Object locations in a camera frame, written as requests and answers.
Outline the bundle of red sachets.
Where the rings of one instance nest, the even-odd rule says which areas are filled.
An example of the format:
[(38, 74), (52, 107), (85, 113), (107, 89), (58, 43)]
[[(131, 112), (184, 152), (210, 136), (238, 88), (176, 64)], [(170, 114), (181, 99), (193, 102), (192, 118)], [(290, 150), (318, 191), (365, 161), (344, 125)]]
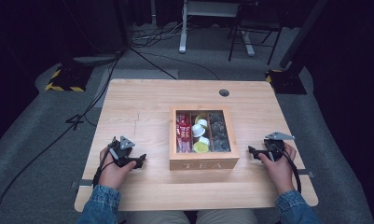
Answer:
[(191, 152), (191, 122), (187, 113), (176, 113), (176, 144), (178, 153)]

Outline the person's right hand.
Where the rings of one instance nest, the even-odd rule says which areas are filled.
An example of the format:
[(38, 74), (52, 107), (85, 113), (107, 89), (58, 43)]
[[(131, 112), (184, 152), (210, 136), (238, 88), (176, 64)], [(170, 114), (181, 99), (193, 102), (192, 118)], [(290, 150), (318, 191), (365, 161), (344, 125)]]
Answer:
[(271, 161), (264, 156), (261, 161), (279, 195), (295, 189), (292, 180), (293, 169), (287, 158), (281, 157), (278, 161)]

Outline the white desk frame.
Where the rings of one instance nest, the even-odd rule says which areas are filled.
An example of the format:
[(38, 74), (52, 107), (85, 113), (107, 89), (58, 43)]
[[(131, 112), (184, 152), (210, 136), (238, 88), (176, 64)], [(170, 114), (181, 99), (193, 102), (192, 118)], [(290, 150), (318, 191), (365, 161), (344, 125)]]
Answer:
[(187, 51), (187, 19), (192, 16), (235, 18), (238, 3), (220, 3), (203, 0), (183, 0), (182, 31), (179, 43), (179, 52)]

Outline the black chair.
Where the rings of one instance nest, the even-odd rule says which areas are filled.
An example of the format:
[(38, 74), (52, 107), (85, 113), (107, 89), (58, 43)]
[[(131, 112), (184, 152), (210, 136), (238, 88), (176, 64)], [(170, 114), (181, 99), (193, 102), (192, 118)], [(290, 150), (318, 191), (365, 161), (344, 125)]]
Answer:
[(283, 27), (284, 13), (271, 0), (242, 0), (237, 6), (236, 17), (228, 34), (228, 38), (231, 39), (229, 61), (232, 58), (238, 32), (261, 33), (266, 36), (259, 46), (271, 48), (267, 61), (267, 64), (270, 64)]

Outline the pile of white green capsules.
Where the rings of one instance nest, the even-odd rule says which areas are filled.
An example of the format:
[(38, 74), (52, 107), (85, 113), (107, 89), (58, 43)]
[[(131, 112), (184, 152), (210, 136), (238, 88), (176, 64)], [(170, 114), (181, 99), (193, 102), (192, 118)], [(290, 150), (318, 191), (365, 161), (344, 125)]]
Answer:
[(195, 124), (192, 126), (193, 145), (192, 149), (196, 153), (206, 153), (210, 150), (210, 140), (206, 136), (208, 133), (207, 120), (201, 115), (195, 118)]

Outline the person's left hand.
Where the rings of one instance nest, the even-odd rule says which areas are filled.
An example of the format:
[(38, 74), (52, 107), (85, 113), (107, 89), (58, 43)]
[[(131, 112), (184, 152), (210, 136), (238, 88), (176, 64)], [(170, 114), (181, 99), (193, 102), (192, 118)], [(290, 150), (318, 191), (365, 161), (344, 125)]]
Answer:
[(111, 155), (106, 155), (107, 148), (105, 147), (100, 153), (100, 159), (104, 160), (101, 176), (99, 178), (98, 184), (102, 186), (109, 187), (111, 189), (120, 190), (122, 184), (128, 173), (132, 170), (127, 165), (124, 167), (118, 167), (113, 163), (113, 158)]

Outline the person's leg beige trousers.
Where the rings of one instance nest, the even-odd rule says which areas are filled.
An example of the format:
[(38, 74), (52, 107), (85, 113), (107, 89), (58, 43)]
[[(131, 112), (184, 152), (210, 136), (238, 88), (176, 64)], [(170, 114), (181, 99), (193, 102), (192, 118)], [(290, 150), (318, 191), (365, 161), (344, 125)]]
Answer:
[(190, 224), (182, 211), (124, 212), (127, 224)]
[(258, 224), (252, 209), (200, 210), (196, 224)]

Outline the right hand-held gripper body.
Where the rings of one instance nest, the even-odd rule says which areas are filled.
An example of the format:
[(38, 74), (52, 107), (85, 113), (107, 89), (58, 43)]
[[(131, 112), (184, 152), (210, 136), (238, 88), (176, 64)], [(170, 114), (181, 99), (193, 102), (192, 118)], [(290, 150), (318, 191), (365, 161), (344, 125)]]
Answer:
[(267, 134), (264, 139), (265, 147), (268, 151), (268, 158), (271, 161), (278, 161), (281, 157), (289, 158), (285, 151), (284, 140), (294, 140), (294, 135), (280, 132)]

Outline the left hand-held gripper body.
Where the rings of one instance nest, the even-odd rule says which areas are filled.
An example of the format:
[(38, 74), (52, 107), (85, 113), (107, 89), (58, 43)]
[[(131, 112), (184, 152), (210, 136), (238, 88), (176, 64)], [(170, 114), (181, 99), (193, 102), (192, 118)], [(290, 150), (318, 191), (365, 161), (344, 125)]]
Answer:
[(123, 167), (132, 160), (130, 154), (134, 146), (135, 144), (124, 136), (121, 136), (119, 140), (117, 140), (116, 137), (113, 138), (108, 147), (109, 152), (118, 167)]

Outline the black stand base yellow stripes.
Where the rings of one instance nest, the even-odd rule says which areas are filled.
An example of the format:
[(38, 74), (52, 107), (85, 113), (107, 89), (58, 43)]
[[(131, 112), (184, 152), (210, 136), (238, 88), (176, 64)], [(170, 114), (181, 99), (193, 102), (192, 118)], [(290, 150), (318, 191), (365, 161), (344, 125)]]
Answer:
[(284, 70), (268, 70), (265, 80), (270, 83), (276, 94), (306, 94), (306, 90), (299, 76), (291, 75)]
[(92, 67), (83, 65), (73, 68), (60, 65), (53, 73), (45, 90), (83, 92), (87, 89), (92, 71)]

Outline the dark slanted pole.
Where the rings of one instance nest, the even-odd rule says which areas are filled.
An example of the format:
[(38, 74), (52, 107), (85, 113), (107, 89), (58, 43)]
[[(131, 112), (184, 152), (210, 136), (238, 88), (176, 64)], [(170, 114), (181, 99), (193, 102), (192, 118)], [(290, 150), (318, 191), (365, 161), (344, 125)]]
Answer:
[(290, 47), (285, 52), (279, 65), (286, 68), (289, 64), (296, 65), (305, 52), (308, 34), (322, 13), (328, 0), (295, 0), (285, 15), (288, 28), (298, 27), (299, 31)]

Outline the person's left leg beige trousers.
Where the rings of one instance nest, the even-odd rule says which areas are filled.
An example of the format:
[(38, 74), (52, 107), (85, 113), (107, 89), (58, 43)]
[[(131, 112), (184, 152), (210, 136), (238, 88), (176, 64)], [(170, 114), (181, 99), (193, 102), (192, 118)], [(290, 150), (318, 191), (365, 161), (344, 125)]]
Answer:
[(127, 224), (190, 224), (182, 211), (124, 212)]

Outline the person's right leg beige trousers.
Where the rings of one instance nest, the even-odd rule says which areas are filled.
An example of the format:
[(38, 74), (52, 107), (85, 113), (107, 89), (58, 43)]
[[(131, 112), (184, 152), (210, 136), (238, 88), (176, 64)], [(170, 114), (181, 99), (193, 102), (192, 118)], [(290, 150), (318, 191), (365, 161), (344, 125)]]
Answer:
[(258, 224), (252, 209), (200, 210), (196, 224)]

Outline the pile of dark pods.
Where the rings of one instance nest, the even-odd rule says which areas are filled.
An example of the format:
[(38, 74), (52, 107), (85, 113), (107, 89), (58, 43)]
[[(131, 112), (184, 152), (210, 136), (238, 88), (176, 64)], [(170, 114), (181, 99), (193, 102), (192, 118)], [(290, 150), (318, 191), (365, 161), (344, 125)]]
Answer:
[(209, 113), (213, 151), (214, 152), (230, 152), (229, 137), (225, 118), (221, 111)]

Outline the wooden box with glass lid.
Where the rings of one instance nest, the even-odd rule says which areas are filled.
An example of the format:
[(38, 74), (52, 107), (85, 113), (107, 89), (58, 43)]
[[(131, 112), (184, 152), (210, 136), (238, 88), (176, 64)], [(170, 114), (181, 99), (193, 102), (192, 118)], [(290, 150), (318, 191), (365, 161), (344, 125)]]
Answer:
[[(227, 132), (229, 137), (230, 152), (214, 152), (212, 131), (209, 119), (209, 113), (221, 111), (225, 118)], [(191, 152), (178, 153), (176, 144), (176, 113), (187, 113), (191, 122)], [(206, 136), (210, 140), (210, 150), (206, 153), (196, 153), (192, 149), (193, 136), (192, 126), (195, 124), (195, 118), (201, 115), (207, 120), (208, 133)], [(213, 170), (213, 169), (233, 169), (239, 160), (239, 150), (236, 147), (236, 138), (232, 128), (229, 109), (226, 106), (203, 106), (203, 105), (184, 105), (174, 106), (170, 112), (170, 169), (173, 170)]]

